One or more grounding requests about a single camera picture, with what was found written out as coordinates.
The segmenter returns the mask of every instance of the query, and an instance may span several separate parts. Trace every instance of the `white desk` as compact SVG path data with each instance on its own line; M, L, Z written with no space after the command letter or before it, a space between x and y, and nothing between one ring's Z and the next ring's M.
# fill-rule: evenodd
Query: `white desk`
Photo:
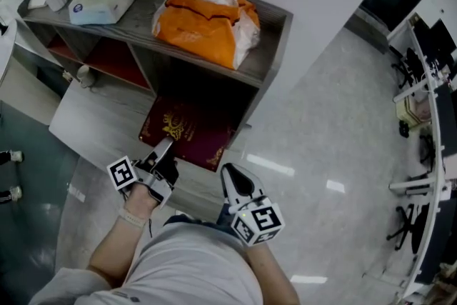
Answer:
M418 250L418 257L416 262L413 266L413 270L411 275L409 276L408 280L405 283L405 286L402 286L402 291L398 295L400 299L404 299L407 296L413 294L417 290L419 290L423 284L415 282L416 277L420 274L421 265L425 258L428 245L430 244L433 227L435 225L436 214L438 213L438 204L442 199L448 199L447 196L442 194L443 187L446 184L446 180L444 179L444 169L443 169L443 157L442 157L442 141L441 141L441 131L440 131L440 124L439 124L439 117L438 117L438 109L436 106L436 94L433 92L438 86L442 84L441 81L434 78L431 74L430 67L426 63L426 59L422 54L421 47L419 46L419 42L416 38L416 35L413 32L413 27L408 22L408 32L410 34L411 40L413 42L414 49L418 54L419 59L421 60L423 69L425 71L425 79L420 83L415 84L407 91L403 92L396 96L393 101L397 102L409 96L410 94L418 91L421 87L427 85L428 86L428 100L430 102L430 110L431 110L431 125L433 130L433 141L435 142L436 147L436 156L435 156L435 169L430 174L430 177L427 179L420 179L417 181L408 181L408 182L401 182L401 183L394 183L389 185L389 189L395 191L397 193L404 193L406 189L410 189L413 187L423 186L423 185L430 185L433 189L431 193L431 201L430 201L430 208L428 210L427 222L426 227L423 232L421 245L419 246Z

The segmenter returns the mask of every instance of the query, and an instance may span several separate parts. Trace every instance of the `bracelet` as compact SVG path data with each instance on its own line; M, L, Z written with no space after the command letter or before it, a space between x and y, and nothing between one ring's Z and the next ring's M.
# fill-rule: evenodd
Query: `bracelet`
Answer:
M144 225L146 225L147 220L140 219L139 217L136 217L135 215L131 214L127 210L125 210L124 207L121 207L119 209L119 217L127 221L129 224L136 226L137 228L144 228Z

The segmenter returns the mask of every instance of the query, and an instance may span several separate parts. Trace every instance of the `tiled floor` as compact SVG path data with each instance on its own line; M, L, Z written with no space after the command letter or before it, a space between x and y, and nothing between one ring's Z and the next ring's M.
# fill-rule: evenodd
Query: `tiled floor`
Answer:
M388 184L404 180L408 165L392 102L392 61L341 30L273 116L247 133L245 147L224 157L252 170L279 203L286 228L271 248L287 275L328 278L295 284L303 304L393 299L392 286L362 279L364 271L402 258L392 259L393 244L386 242L399 202ZM68 196L58 268L85 266L121 205L103 172L83 160L76 171L72 184L85 202ZM155 215L153 230L173 213Z

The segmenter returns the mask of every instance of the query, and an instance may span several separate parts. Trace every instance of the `tissue box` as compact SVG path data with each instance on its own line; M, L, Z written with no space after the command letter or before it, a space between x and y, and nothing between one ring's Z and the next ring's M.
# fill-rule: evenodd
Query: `tissue box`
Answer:
M135 0L72 0L69 5L72 24L116 23Z

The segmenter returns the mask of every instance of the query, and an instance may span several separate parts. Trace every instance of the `hand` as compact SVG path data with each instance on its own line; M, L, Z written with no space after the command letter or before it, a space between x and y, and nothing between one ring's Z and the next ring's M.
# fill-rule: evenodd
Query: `hand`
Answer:
M143 184L135 183L130 191L129 199L127 199L124 208L140 219L149 219L152 211L158 205L159 202L149 194L148 187Z

